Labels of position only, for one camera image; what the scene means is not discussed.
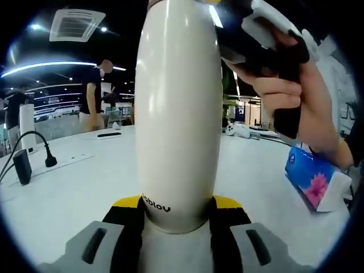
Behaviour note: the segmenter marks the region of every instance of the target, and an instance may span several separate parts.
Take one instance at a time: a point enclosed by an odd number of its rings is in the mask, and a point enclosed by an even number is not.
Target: tissue box
[[[333,211],[343,203],[351,178],[325,159],[292,147],[286,164],[290,182],[318,212]]]

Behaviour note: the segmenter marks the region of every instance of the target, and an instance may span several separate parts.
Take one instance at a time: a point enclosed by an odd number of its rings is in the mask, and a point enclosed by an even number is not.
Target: white tabletop
[[[6,175],[0,185],[3,216],[31,262],[55,261],[66,241],[92,221],[102,221],[113,202],[141,193],[134,127],[122,127],[121,133],[104,140],[94,138],[99,131],[51,141],[59,162],[90,158],[35,176],[25,187],[15,184],[15,170]],[[252,222],[262,223],[288,245],[297,263],[315,266],[335,243],[349,213],[344,203],[335,212],[310,212],[284,175],[288,152],[281,143],[223,135],[214,192],[240,202]],[[45,158],[40,145],[30,155],[33,172],[44,168]],[[0,166],[6,159],[0,159]],[[208,223],[189,234],[170,235],[147,222],[139,270],[186,272],[189,267],[190,272],[212,272],[209,240]],[[178,247],[171,251],[170,244]]]

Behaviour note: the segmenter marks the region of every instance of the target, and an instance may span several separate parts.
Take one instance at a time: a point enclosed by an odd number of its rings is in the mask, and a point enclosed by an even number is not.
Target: white cylinder
[[[20,107],[19,111],[20,134],[28,131],[34,131],[34,104],[25,104]],[[29,134],[22,138],[22,147],[28,154],[35,152],[36,140],[34,134]]]
[[[206,221],[221,138],[221,61],[208,5],[149,10],[135,82],[138,175],[150,220],[169,233]]]

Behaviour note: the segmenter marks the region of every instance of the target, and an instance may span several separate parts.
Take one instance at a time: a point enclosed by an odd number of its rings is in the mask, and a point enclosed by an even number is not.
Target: black plug
[[[49,168],[57,165],[57,159],[51,154],[48,145],[45,146],[45,150],[47,151],[47,159],[45,160],[45,166]]]

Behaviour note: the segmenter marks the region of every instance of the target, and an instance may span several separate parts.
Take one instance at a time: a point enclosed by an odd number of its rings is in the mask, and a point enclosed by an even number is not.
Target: black adapter
[[[30,181],[32,168],[30,167],[29,158],[26,150],[18,151],[14,157],[14,167],[18,174],[20,183],[24,186]]]

